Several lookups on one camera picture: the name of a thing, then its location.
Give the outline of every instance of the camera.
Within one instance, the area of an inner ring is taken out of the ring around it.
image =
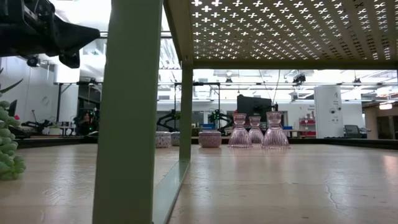
[[[49,0],[0,0],[0,57],[22,56],[34,67],[46,54],[79,68],[79,50],[99,37],[98,29],[62,21]]]

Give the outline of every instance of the ceiling light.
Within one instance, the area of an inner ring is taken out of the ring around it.
[[[392,109],[392,104],[390,104],[390,103],[381,103],[379,105],[379,109],[380,110],[390,110],[390,109]]]
[[[306,81],[305,75],[302,73],[294,76],[293,78],[293,83],[303,83],[305,81]]]
[[[360,78],[355,78],[353,83],[362,83]]]

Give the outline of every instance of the perforated metal shelf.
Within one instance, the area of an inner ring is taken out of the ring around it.
[[[398,0],[190,2],[194,63],[396,64]]]

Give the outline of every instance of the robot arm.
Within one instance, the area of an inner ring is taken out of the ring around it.
[[[169,121],[173,121],[173,120],[175,120],[175,119],[178,119],[178,117],[177,117],[177,115],[176,115],[176,113],[175,113],[175,110],[172,110],[169,114],[167,114],[167,115],[165,115],[165,116],[159,118],[159,119],[157,120],[156,124],[157,124],[158,126],[167,128],[167,129],[169,130],[169,132],[178,131],[177,128],[173,128],[173,127],[167,125],[167,123],[168,123]]]
[[[210,121],[215,122],[216,120],[223,120],[227,122],[225,126],[218,128],[218,131],[221,132],[222,134],[225,133],[226,128],[231,127],[234,124],[233,118],[231,116],[220,113],[219,110],[216,110],[215,112],[211,113]]]

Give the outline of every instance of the office chair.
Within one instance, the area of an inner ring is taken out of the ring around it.
[[[347,138],[362,138],[358,125],[344,125]]]

